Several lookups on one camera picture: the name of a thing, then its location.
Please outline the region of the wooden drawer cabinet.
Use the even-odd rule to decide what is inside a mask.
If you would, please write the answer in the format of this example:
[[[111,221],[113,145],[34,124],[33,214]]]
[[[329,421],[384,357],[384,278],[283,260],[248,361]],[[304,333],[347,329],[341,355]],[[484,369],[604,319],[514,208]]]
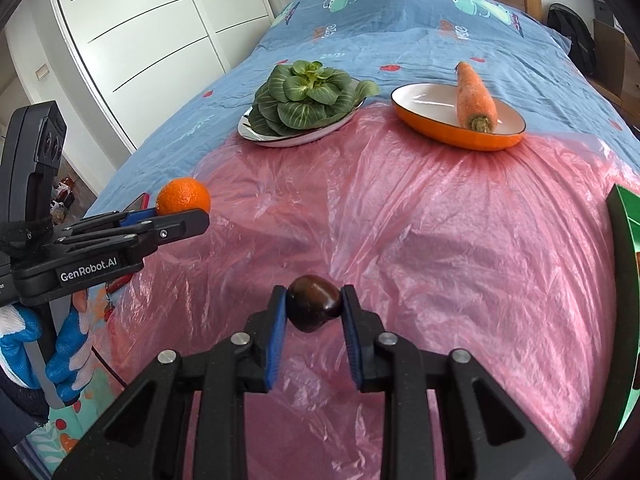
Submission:
[[[639,58],[626,35],[593,20],[597,71],[589,79],[634,128],[639,128]]]

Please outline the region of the pink plastic sheet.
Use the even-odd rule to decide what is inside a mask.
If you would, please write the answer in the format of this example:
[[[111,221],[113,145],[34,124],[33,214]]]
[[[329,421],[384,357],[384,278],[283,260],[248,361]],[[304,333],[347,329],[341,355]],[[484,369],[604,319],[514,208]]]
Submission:
[[[101,194],[117,209],[193,174],[210,225],[160,248],[122,292],[96,348],[124,379],[166,348],[193,354],[239,330],[303,274],[356,288],[418,347],[465,348],[569,462],[596,420],[615,332],[613,185],[637,169],[585,134],[456,150],[385,104],[299,148],[229,136],[178,166],[168,142]]]

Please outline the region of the dark plum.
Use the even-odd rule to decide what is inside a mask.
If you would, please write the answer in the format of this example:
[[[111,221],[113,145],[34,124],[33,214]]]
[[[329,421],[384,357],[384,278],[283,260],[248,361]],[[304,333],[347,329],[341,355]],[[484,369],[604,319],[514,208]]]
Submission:
[[[303,275],[288,286],[285,310],[288,320],[298,330],[312,333],[342,315],[341,292],[321,276]]]

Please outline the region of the green tray box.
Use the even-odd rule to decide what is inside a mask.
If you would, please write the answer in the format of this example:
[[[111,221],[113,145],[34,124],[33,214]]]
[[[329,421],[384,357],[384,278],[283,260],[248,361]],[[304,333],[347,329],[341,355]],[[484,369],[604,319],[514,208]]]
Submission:
[[[639,196],[616,184],[606,199],[615,257],[616,322],[608,381],[579,479],[612,479],[639,455]]]

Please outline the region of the white wardrobe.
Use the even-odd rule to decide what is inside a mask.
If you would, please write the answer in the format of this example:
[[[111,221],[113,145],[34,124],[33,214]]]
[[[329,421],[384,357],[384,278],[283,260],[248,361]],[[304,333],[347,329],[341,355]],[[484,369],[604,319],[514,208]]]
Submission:
[[[268,0],[55,2],[129,151],[243,62],[273,20]]]

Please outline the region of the white patterned oval plate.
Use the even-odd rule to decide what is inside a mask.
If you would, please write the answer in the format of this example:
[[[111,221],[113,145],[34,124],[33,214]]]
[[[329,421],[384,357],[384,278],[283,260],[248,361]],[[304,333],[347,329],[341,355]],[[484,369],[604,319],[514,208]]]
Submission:
[[[344,115],[323,119],[320,126],[311,129],[292,129],[282,122],[268,122],[259,115],[258,104],[254,103],[241,117],[238,123],[238,133],[244,140],[254,142],[265,148],[294,148],[308,144],[328,136],[330,133],[346,125],[363,106],[366,96],[362,96],[357,89],[361,82],[354,79],[348,87],[356,98],[354,107]]]

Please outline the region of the orange oval dish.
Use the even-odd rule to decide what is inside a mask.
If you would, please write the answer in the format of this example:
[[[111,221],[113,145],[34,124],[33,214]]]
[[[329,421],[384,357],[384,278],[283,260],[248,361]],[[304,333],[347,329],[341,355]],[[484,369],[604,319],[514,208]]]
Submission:
[[[390,99],[396,115],[410,128],[456,148],[496,152],[521,142],[526,130],[524,118],[498,99],[494,133],[462,128],[457,118],[456,94],[456,87],[450,84],[406,84],[396,88]]]

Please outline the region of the orange mandarin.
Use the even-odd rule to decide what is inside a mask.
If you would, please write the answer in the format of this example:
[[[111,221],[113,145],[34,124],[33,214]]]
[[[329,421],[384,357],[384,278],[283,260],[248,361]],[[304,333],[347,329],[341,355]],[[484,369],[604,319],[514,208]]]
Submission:
[[[157,195],[155,209],[160,216],[192,209],[209,212],[210,195],[200,181],[183,177],[166,183]]]

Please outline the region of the blue cartoon bed sheet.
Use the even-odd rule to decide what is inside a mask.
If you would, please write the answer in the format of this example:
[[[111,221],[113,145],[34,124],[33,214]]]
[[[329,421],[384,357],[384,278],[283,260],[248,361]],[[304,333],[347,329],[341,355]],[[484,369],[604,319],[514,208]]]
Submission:
[[[523,116],[524,139],[530,134],[563,139],[585,134],[639,171],[638,140],[578,73],[563,39],[502,4],[467,14],[460,1],[292,1],[273,18],[248,58],[161,124],[119,172],[165,142],[184,148],[178,166],[186,168],[229,136],[239,136],[236,126],[273,67],[297,60],[319,61],[378,85],[378,98],[354,118],[375,104],[392,108],[390,94],[404,84],[452,84],[456,65],[467,62],[494,96]],[[99,208],[98,200],[97,211],[109,210]],[[62,463],[96,415],[113,401],[116,385],[109,370],[114,368],[101,354],[90,396],[78,408],[54,412],[27,437],[27,452],[46,471]]]

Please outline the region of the orange carrot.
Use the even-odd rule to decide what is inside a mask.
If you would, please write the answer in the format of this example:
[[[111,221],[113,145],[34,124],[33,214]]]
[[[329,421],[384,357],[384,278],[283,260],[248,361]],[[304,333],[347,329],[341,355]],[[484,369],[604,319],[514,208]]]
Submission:
[[[476,132],[493,133],[498,124],[498,112],[482,78],[467,62],[459,62],[456,73],[456,112],[460,125]]]

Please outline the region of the black backpack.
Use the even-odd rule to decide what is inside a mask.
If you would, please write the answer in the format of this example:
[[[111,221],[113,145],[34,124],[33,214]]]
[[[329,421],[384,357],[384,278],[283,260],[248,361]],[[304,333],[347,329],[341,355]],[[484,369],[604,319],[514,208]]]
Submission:
[[[552,3],[547,25],[570,40],[568,56],[578,70],[586,77],[594,76],[597,71],[596,44],[582,18],[568,6]]]

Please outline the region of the green bok choy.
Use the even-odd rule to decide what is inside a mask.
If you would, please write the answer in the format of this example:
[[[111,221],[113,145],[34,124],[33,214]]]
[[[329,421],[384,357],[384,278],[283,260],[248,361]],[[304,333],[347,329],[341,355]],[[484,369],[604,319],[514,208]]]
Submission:
[[[339,68],[326,67],[318,61],[297,60],[274,66],[267,80],[254,95],[259,115],[268,122],[282,122],[292,129],[311,129],[323,119],[348,113],[356,98],[348,90],[354,80]],[[380,89],[372,80],[360,80],[357,89],[372,98]]]

